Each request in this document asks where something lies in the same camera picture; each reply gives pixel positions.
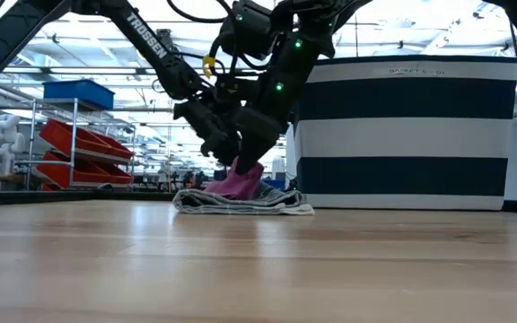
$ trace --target gray towel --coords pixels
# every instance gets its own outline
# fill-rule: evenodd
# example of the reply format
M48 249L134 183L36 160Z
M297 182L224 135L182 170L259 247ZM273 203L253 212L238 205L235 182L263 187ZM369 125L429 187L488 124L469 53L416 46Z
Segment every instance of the gray towel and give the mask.
M172 203L186 214L314 215L301 192L282 192L262 181L249 201L233 201L215 193L183 189Z

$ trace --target wooden surface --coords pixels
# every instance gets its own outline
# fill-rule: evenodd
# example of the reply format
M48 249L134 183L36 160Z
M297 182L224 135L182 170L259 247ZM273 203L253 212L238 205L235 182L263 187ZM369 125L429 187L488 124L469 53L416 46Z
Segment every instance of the wooden surface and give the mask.
M517 214L0 206L6 322L517 322Z

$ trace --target folded cloth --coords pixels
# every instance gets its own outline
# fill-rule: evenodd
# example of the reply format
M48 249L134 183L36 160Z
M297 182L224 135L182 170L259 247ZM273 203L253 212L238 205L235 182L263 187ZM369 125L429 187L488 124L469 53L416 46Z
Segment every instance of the folded cloth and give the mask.
M234 171L238 160L239 157L232 162L231 170L225 180L212 182L205 192L215 193L230 200L250 200L252 193L257 190L264 167L257 162L245 174L239 175Z
M301 192L282 192L262 180L249 200L231 200L216 193L183 189L172 203L186 214L314 215Z

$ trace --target black frame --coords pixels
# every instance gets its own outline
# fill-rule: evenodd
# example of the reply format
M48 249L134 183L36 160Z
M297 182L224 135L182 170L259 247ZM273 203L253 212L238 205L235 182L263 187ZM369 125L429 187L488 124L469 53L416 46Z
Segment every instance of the black frame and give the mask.
M0 192L0 205L75 202L88 200L154 201L170 202L172 193L131 193L106 190L59 191L59 192ZM505 200L503 212L517 213L517 201Z

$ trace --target navy and white striped fabric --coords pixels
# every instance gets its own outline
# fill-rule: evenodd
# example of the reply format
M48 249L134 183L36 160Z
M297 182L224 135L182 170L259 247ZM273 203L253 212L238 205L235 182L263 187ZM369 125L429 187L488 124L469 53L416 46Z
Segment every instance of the navy and white striped fabric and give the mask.
M499 210L517 65L508 57L321 61L299 100L299 187L315 207Z

